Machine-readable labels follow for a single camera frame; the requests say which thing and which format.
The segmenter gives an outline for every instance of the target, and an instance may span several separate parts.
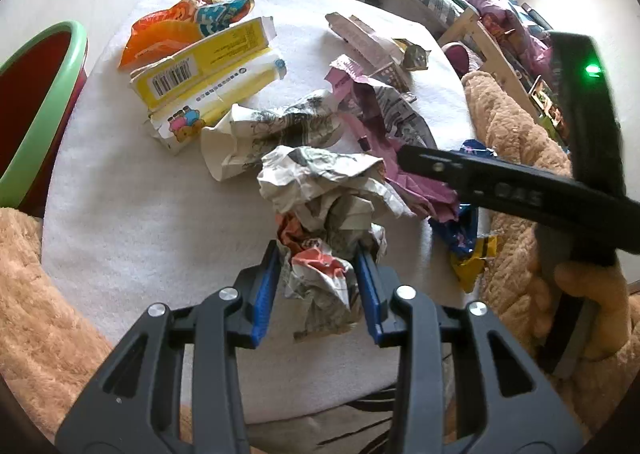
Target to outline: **table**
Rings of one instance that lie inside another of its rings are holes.
[[[68,301],[114,342],[155,301],[177,309],[233,283],[240,269],[260,261],[276,229],[255,172],[217,183],[198,144],[171,156],[145,132],[145,106],[128,87],[127,74],[116,70],[131,24],[178,1],[142,0],[110,41],[76,104],[49,189],[44,268]],[[337,11],[375,28],[391,26],[431,50],[430,69],[413,73],[414,106],[440,148],[458,148],[472,137],[462,85],[423,27],[353,0],[255,3],[252,16],[274,17],[278,36],[272,45],[282,52],[288,73],[245,106],[271,108],[329,87],[329,63],[349,52],[324,19]],[[461,305],[445,247],[432,242],[429,226],[415,218],[383,224],[385,264],[440,303]],[[294,345],[287,321],[299,310],[296,301],[276,294],[261,347],[239,352],[247,423],[304,416],[396,379],[398,352],[376,348],[364,323],[345,335]]]

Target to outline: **orange plastic wrapper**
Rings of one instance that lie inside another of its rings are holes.
[[[254,0],[181,0],[150,13],[131,27],[118,67],[142,67],[171,56],[242,20],[253,8]]]

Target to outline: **trash bin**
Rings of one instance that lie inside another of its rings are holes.
[[[0,68],[0,206],[42,217],[66,122],[86,81],[86,31],[63,22]]]

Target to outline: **hand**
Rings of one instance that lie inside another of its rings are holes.
[[[551,293],[540,278],[540,263],[535,256],[527,266],[533,274],[527,292],[531,296],[530,326],[536,338],[545,338],[553,325]],[[554,271],[558,287],[573,297],[587,297],[600,305],[591,330],[591,338],[582,356],[601,360],[615,354],[631,335],[626,280],[620,265],[602,267],[583,262],[563,262]]]

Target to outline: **green led indicator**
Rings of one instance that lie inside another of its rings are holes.
[[[597,64],[590,64],[584,68],[589,76],[600,76],[602,74],[602,68]]]

